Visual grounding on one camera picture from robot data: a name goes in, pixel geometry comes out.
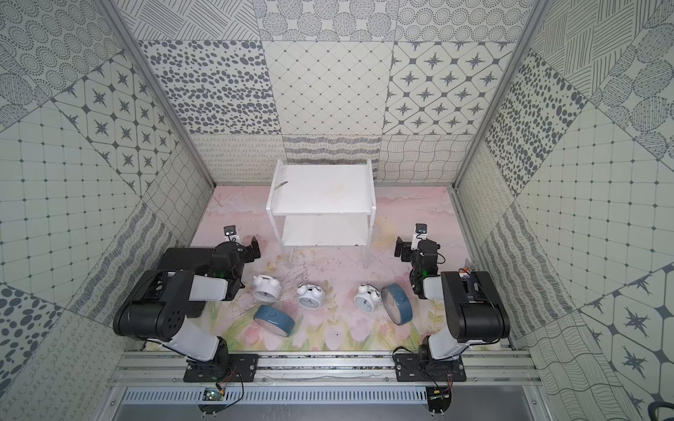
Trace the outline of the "white twin-bell alarm clock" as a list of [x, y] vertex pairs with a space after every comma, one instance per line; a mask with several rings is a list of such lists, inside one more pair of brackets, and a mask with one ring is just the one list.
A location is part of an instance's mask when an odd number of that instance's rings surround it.
[[297, 287], [298, 304], [306, 309], [321, 308], [326, 293], [321, 286], [311, 283], [302, 283]]
[[381, 302], [381, 293], [379, 289], [370, 284], [360, 284], [354, 297], [355, 306], [365, 313], [375, 311]]
[[269, 275], [257, 275], [253, 280], [253, 296], [263, 303], [275, 303], [282, 295], [282, 285], [279, 280]]

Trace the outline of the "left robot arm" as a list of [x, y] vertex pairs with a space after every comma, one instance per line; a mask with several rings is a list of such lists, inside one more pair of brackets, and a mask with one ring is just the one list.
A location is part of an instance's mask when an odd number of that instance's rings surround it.
[[172, 247], [157, 268], [145, 271], [119, 307], [112, 327], [122, 337], [150, 340], [196, 366], [226, 372], [226, 342], [195, 325], [208, 302], [236, 297], [244, 267], [261, 257], [257, 238], [229, 238], [216, 247]]

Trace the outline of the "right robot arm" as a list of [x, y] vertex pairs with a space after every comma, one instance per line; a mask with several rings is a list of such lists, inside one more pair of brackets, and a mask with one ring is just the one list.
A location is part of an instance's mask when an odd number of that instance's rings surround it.
[[457, 361], [469, 348], [500, 343], [511, 322], [491, 275], [459, 268], [440, 271], [441, 246], [423, 233], [411, 241], [396, 239], [394, 255], [411, 265], [412, 292], [421, 300], [441, 303], [445, 326], [419, 346], [422, 361]]

